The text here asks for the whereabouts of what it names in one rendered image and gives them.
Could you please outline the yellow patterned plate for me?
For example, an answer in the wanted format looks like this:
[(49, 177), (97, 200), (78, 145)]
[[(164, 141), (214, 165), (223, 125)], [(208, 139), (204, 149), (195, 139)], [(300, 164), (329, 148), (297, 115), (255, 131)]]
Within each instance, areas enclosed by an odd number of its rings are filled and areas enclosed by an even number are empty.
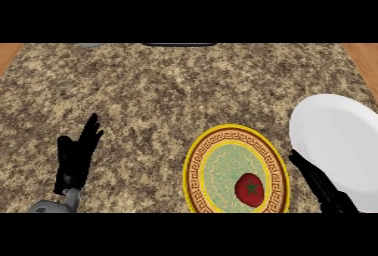
[[(235, 195), (245, 173), (258, 176), (264, 200), (254, 208)], [(283, 213), (289, 208), (289, 175), (267, 138), (251, 128), (223, 124), (196, 138), (183, 165), (183, 193), (193, 213)]]

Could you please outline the white plate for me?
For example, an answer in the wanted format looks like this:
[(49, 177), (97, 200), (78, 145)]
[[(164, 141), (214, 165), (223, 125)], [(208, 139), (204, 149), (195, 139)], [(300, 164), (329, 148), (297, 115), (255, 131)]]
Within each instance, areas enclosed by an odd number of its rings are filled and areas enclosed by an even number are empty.
[(292, 110), (289, 140), (356, 208), (378, 213), (378, 113), (345, 96), (311, 95)]

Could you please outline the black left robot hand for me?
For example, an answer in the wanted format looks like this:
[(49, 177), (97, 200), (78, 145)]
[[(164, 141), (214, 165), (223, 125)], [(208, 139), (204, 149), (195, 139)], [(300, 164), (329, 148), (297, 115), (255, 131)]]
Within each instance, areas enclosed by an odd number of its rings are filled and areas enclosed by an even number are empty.
[(93, 113), (83, 128), (80, 138), (57, 138), (57, 174), (53, 192), (63, 195), (69, 189), (81, 190), (86, 185), (91, 156), (103, 131), (99, 130), (97, 114)]

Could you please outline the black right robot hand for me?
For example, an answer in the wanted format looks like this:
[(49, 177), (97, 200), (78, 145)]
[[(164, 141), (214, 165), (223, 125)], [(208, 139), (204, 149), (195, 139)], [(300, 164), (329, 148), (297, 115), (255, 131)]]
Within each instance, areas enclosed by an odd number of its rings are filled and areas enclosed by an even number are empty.
[(326, 214), (359, 212), (348, 195), (339, 191), (323, 171), (291, 150), (289, 160), (298, 168), (310, 190), (317, 198), (320, 210)]

